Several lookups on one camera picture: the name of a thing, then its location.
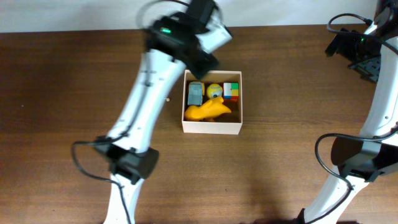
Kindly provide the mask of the yellow grey toy truck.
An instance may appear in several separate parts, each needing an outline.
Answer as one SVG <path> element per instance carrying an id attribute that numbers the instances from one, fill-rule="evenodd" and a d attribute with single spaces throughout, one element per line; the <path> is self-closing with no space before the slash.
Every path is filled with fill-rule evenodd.
<path id="1" fill-rule="evenodd" d="M 190 82 L 188 85 L 188 106 L 201 106 L 205 94 L 205 84 L 202 82 Z"/>

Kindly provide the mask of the yellow minion ball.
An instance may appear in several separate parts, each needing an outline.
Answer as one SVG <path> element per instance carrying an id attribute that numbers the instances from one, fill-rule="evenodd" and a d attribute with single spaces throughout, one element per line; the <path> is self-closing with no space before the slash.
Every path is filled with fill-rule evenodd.
<path id="1" fill-rule="evenodd" d="M 222 94 L 223 94 L 223 88 L 221 87 L 221 85 L 217 83 L 209 85 L 208 88 L 206 89 L 206 95 L 209 99 L 222 96 Z"/>

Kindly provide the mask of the colourful puzzle cube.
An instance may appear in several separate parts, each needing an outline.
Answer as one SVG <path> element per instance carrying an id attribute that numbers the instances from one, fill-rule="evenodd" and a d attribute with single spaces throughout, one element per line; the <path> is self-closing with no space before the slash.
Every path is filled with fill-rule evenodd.
<path id="1" fill-rule="evenodd" d="M 239 83 L 223 83 L 223 99 L 225 102 L 238 102 Z"/>

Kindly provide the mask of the orange rubber toy animal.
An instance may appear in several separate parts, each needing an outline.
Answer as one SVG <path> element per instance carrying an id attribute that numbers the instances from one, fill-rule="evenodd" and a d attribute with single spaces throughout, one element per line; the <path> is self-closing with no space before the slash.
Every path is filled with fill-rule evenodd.
<path id="1" fill-rule="evenodd" d="M 225 106 L 222 96 L 207 100 L 201 106 L 191 105 L 184 112 L 184 118 L 187 121 L 210 121 L 222 114 L 232 113 L 232 111 Z"/>

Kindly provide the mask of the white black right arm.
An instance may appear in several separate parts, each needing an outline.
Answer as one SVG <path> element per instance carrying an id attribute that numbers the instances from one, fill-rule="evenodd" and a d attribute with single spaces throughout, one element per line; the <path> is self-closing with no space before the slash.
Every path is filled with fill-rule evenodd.
<path id="1" fill-rule="evenodd" d="M 363 33 L 327 25 L 335 38 L 325 53 L 342 55 L 351 62 L 350 69 L 376 84 L 371 109 L 359 136 L 328 133 L 317 139 L 318 160 L 321 140 L 334 139 L 333 167 L 320 163 L 329 176 L 296 223 L 337 223 L 362 189 L 379 176 L 397 172 L 397 0 L 378 1 L 373 19 L 358 19 L 368 27 Z"/>

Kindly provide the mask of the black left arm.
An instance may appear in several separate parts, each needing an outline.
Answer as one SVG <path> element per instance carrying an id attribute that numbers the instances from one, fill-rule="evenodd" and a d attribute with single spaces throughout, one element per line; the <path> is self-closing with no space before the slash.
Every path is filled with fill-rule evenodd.
<path id="1" fill-rule="evenodd" d="M 105 223 L 134 223 L 139 192 L 159 159 L 150 140 L 165 98 L 186 69 L 197 79 L 214 69 L 213 52 L 231 40 L 214 1 L 191 1 L 185 11 L 163 16 L 143 31 L 136 82 L 114 126 L 95 141 L 111 172 Z"/>

